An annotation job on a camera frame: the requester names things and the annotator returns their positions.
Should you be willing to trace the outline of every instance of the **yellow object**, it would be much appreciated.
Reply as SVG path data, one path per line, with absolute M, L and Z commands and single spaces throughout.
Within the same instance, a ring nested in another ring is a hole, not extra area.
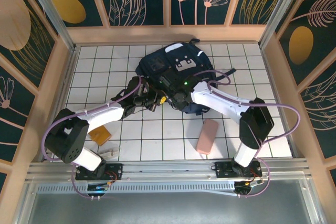
M 112 137 L 111 133 L 104 126 L 95 128 L 89 132 L 89 135 L 99 146 L 102 146 Z
M 31 21 L 24 0 L 0 0 L 0 45 L 21 50 L 30 37 Z
M 69 23 L 81 23 L 86 18 L 84 6 L 78 0 L 51 0 L 60 17 Z
M 166 100 L 167 100 L 166 97 L 162 97 L 161 100 L 160 100 L 160 105 L 161 105 L 162 103 L 164 103 Z
M 296 28 L 289 39 L 290 60 L 297 65 L 304 63 L 313 49 L 313 43 L 314 36 L 308 27 Z

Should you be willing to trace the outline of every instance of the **wooden frame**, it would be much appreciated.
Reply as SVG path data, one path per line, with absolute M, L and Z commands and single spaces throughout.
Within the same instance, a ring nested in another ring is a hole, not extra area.
M 336 212 L 334 211 L 336 190 L 330 179 L 328 167 L 336 165 L 336 158 L 324 158 L 302 101 L 300 90 L 295 83 L 288 61 L 275 34 L 273 34 L 265 47 L 265 57 L 267 58 L 269 70 L 277 87 L 280 102 L 294 106 L 301 114 L 301 123 L 292 133 L 292 139 L 299 156 L 307 159 L 321 204 L 328 220 L 332 222 L 332 220 L 336 219 Z M 335 55 L 328 56 L 328 59 L 332 58 L 335 59 Z M 320 74 L 316 69 L 313 72 L 314 77 Z M 295 114 L 288 110 L 284 110 L 284 114 L 288 126 L 293 127 L 297 119 Z
M 258 41 L 266 25 L 232 25 L 232 19 L 239 0 L 231 0 L 225 21 L 222 25 L 172 25 L 171 0 L 163 0 L 163 25 L 157 26 L 111 26 L 102 0 L 95 0 L 99 13 L 103 12 L 102 27 L 69 27 L 68 31 L 75 43 L 123 43 L 123 42 L 172 42 L 189 41 L 199 38 L 202 41 L 248 40 Z
M 64 71 L 69 59 L 69 50 L 63 40 L 59 38 L 53 48 L 48 65 L 34 99 L 25 128 L 19 140 L 13 161 L 0 162 L 0 169 L 10 171 L 6 180 L 6 191 L 0 200 L 0 216 L 2 223 L 12 223 L 12 218 L 20 198 L 21 188 L 30 163 L 34 160 L 40 146 L 44 130 L 54 116 L 53 105 L 59 87 L 63 84 Z
M 299 6 L 301 5 L 302 0 L 297 0 L 296 3 L 293 5 L 292 9 L 289 11 L 287 18 L 285 19 L 284 23 L 280 27 L 279 31 L 276 34 L 277 39 L 280 39 L 283 35 L 285 29 L 287 28 L 290 20 L 293 18 L 294 14 L 298 10 Z
M 43 24 L 45 25 L 45 27 L 48 30 L 48 32 L 51 34 L 51 36 L 54 39 L 54 41 L 56 41 L 57 38 L 58 38 L 58 36 L 56 35 L 54 29 L 52 28 L 51 24 L 47 20 L 46 16 L 43 14 L 42 10 L 40 9 L 40 7 L 36 3 L 36 1 L 35 0 L 28 0 L 28 2 L 31 4 L 32 8 L 36 12 L 36 14 L 39 17 L 39 19 L 43 22 Z

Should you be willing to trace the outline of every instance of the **pink rectangular object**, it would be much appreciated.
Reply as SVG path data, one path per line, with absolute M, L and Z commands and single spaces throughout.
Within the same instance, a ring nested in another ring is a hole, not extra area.
M 218 123 L 211 119 L 206 119 L 201 134 L 199 135 L 196 150 L 202 154 L 210 154 L 218 130 Z

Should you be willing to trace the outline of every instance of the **small white object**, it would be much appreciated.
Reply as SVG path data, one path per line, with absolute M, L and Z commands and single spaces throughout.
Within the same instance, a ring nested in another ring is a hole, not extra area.
M 240 143 L 238 151 L 234 157 L 234 160 L 241 165 L 242 167 L 247 167 L 251 160 L 254 158 L 258 150 L 251 149 L 247 147 L 245 144 Z
M 94 171 L 99 166 L 101 158 L 96 153 L 84 147 L 82 152 L 73 162 L 85 167 L 87 170 Z
M 103 159 L 108 161 L 110 159 L 113 159 L 119 156 L 119 148 L 115 147 L 115 148 L 108 149 L 104 151 L 103 153 L 99 154 L 99 156 L 101 156 Z
M 165 50 L 166 52 L 170 52 L 170 51 L 175 50 L 175 49 L 177 49 L 177 48 L 179 48 L 179 47 L 183 47 L 183 45 L 182 45 L 181 43 L 175 43 L 175 44 L 172 44 L 172 45 L 169 46 L 169 47 L 166 47 L 164 50 Z
M 196 63 L 192 60 L 182 60 L 180 63 L 176 64 L 176 69 L 180 72 L 182 70 L 188 69 L 188 68 L 194 68 L 196 67 Z
M 114 106 L 107 107 L 99 112 L 87 114 L 87 110 L 84 110 L 86 115 L 79 116 L 80 119 L 87 120 L 89 125 L 88 132 L 92 131 L 99 126 L 102 126 L 106 123 L 118 121 L 121 119 L 124 109 L 120 104 L 115 104 Z

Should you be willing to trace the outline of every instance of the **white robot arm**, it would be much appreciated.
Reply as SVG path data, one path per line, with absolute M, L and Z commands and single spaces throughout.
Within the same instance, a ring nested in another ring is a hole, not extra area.
M 130 93 L 137 82 L 139 82 L 138 77 L 133 78 L 124 95 Z M 258 98 L 257 101 L 241 99 L 213 87 L 210 90 L 207 82 L 194 76 L 183 83 L 183 85 L 178 84 L 176 86 L 175 90 L 177 90 L 176 94 L 178 95 L 170 99 L 170 102 L 179 108 L 191 102 L 202 104 L 230 117 L 239 124 L 239 135 L 242 142 L 234 161 L 241 167 L 247 167 L 274 123 L 266 107 L 261 109 L 242 104 L 261 103 L 263 101 Z M 121 97 L 121 95 L 118 95 L 112 100 L 116 101 Z M 91 109 L 90 113 L 87 113 L 86 110 L 77 111 L 76 114 L 82 115 L 55 126 L 48 134 L 45 146 L 65 163 L 75 163 L 89 171 L 97 171 L 104 160 L 98 154 L 83 147 L 86 134 L 106 123 L 127 117 L 138 106 L 155 111 L 156 106 L 161 105 L 165 100 L 164 93 L 149 87 L 146 81 L 142 79 L 140 88 L 127 99 L 119 103 L 108 103 L 104 108 L 99 106 L 96 109 Z M 60 111 L 55 121 L 71 114 L 74 113 L 64 109 Z M 65 129 L 71 129 L 71 132 L 69 134 L 65 133 Z

